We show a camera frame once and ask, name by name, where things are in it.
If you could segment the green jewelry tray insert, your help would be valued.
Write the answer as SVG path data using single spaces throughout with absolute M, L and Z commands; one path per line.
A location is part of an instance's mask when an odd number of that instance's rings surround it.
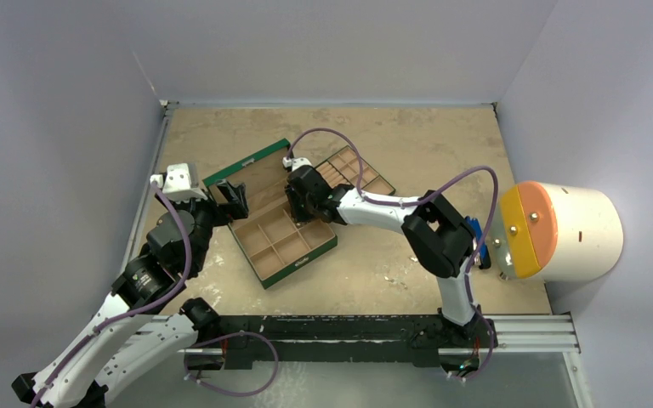
M 334 188 L 340 184 L 353 184 L 359 176 L 360 165 L 356 154 L 344 146 L 315 166 L 316 170 Z M 365 192 L 393 196 L 396 188 L 366 161 L 362 162 L 361 189 Z

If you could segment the green jewelry box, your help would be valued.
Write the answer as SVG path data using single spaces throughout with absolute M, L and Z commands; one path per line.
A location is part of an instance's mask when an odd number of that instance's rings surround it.
M 268 289 L 335 248 L 338 237 L 319 219 L 295 222 L 282 166 L 290 143 L 281 139 L 205 177 L 208 194 L 221 203 L 220 180 L 246 186 L 248 217 L 229 224 L 261 286 Z

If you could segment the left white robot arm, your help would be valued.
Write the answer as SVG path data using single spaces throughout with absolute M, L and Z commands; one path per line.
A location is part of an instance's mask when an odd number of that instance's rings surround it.
M 150 189 L 164 206 L 138 256 L 127 262 L 97 312 L 57 358 L 18 375 L 12 389 L 30 407 L 106 407 L 169 355 L 219 339 L 219 315 L 200 298 L 159 314 L 202 269 L 215 228 L 248 213 L 246 186 L 217 181 L 217 203 L 188 173 L 157 173 Z

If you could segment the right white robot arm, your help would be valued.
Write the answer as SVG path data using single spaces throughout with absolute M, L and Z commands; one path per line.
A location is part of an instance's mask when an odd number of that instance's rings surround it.
M 489 252 L 479 243 L 484 234 L 477 219 L 461 215 L 433 190 L 422 198 L 359 192 L 349 184 L 329 185 L 304 158 L 285 158 L 282 164 L 297 221 L 366 225 L 403 235 L 419 264 L 437 279 L 446 340 L 463 346 L 475 337 L 480 307 L 468 284 L 467 267 L 491 267 Z

